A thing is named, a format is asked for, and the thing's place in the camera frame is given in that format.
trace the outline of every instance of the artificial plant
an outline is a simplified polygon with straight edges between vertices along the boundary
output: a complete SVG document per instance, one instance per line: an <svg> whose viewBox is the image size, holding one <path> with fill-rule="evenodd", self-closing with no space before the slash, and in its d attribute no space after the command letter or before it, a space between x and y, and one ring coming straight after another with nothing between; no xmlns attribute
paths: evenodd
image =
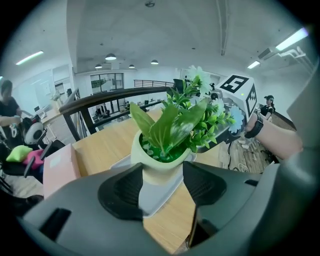
<svg viewBox="0 0 320 256"><path fill-rule="evenodd" d="M183 82L183 93L172 88L172 96L167 94L167 101L162 101L164 109L158 121L154 121L139 106L130 103L130 113L139 126L143 137L140 144L144 151L159 162L168 163L190 148L197 152L197 146L210 148L209 142L217 143L215 130L218 124L234 124L230 113L225 113L222 100L205 97L194 105L192 95L210 91L208 82L196 74L190 85Z"/></svg>

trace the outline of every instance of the ceiling light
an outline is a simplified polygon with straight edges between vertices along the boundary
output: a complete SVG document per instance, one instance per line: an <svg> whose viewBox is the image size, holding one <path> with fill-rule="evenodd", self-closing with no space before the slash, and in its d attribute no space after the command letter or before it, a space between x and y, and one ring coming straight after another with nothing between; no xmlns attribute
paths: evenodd
<svg viewBox="0 0 320 256"><path fill-rule="evenodd" d="M259 65L260 62L259 61L255 61L254 63L252 63L250 66L248 66L248 69L253 69L255 66Z"/></svg>
<svg viewBox="0 0 320 256"><path fill-rule="evenodd" d="M43 52L42 50L41 50L41 51L38 51L38 52L36 52L36 53L34 53L34 54L32 54L32 55L30 55L30 56L28 56L28 57L20 60L19 62L16 63L16 65L21 65L21 64L27 62L28 60L31 60L32 58L37 57L37 56L39 56L39 55L41 55L41 54L43 54L43 53L44 53L44 52Z"/></svg>
<svg viewBox="0 0 320 256"><path fill-rule="evenodd" d="M158 65L159 62L158 62L156 59L154 59L154 60L151 61L151 64L152 64L152 65Z"/></svg>
<svg viewBox="0 0 320 256"><path fill-rule="evenodd" d="M116 55L114 55L113 53L109 53L105 59L108 60L108 61L112 61L112 60L115 60L117 57Z"/></svg>
<svg viewBox="0 0 320 256"><path fill-rule="evenodd" d="M299 29L297 32L295 32L292 36L290 36L288 39L284 40L282 43L280 43L277 48L279 51L282 51L289 47L290 45L293 45L294 43L300 41L301 39L308 36L308 31L303 27Z"/></svg>
<svg viewBox="0 0 320 256"><path fill-rule="evenodd" d="M33 82L31 85L34 85L35 83L38 83L38 82L40 82L40 81L41 81L41 79L39 79L39 80L37 80L37 81Z"/></svg>

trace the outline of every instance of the wooden tabletop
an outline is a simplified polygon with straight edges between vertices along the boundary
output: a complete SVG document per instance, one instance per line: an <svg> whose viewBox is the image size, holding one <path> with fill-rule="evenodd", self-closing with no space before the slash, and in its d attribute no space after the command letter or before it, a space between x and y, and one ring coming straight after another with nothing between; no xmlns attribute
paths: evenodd
<svg viewBox="0 0 320 256"><path fill-rule="evenodd" d="M49 111L46 111L45 113L46 113L46 117L41 119L41 123L43 123L43 125L46 125L47 123L49 123L53 119L61 116L61 113L56 108L50 109Z"/></svg>
<svg viewBox="0 0 320 256"><path fill-rule="evenodd" d="M157 120L161 110L148 114ZM135 121L130 118L107 126L73 144L81 176L106 171L114 163L131 152L131 145L138 131ZM219 166L219 145L209 151L197 154L196 162ZM186 186L181 183L171 198L152 217L143 220L144 228L169 253L174 253L191 231L195 203Z"/></svg>

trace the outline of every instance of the black railing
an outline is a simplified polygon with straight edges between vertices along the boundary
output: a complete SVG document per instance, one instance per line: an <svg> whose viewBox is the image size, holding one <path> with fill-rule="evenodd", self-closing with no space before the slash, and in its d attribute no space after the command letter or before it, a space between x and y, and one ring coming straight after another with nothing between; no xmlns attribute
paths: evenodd
<svg viewBox="0 0 320 256"><path fill-rule="evenodd" d="M173 82L153 81L153 80L134 80L134 87L172 87Z"/></svg>
<svg viewBox="0 0 320 256"><path fill-rule="evenodd" d="M102 92L102 93L94 94L88 97L80 98L78 100L68 99L65 102L65 104L62 107L60 107L59 111L61 114L63 114L66 124L68 125L74 139L76 141L79 141L83 137L80 136L77 130L77 126L72 122L71 115L75 113L81 113L80 117L83 118L89 133L94 134L97 132L96 127L101 126L105 123L109 123L110 121L118 119L125 115L128 115L130 111L126 110L124 112L120 112L117 115L104 118L103 120L99 120L94 123L93 120L91 119L88 108L94 107L103 103L124 99L127 97L162 93L162 92L166 92L167 89L168 88L166 88L165 86L155 86L150 88L129 88L129 89L117 89L115 91L109 91L109 92ZM140 108L145 110L146 108L154 106L159 103L161 103L161 101L151 102L151 103L140 106Z"/></svg>

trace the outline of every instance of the black shirt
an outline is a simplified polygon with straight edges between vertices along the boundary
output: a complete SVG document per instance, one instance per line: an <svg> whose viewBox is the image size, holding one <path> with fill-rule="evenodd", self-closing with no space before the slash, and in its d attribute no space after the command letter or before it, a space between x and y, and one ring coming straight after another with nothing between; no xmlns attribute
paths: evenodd
<svg viewBox="0 0 320 256"><path fill-rule="evenodd" d="M272 115L272 113L274 112L273 107L272 106L268 106L268 105L264 105L261 108L261 114L266 116L268 112L270 112L270 114Z"/></svg>
<svg viewBox="0 0 320 256"><path fill-rule="evenodd" d="M9 102L7 104L4 104L2 101L0 101L0 116L14 117L17 115L18 108L19 108L19 105L17 104L16 100L13 97L9 99ZM13 139L11 135L10 127L3 126L2 129L8 142L10 142Z"/></svg>

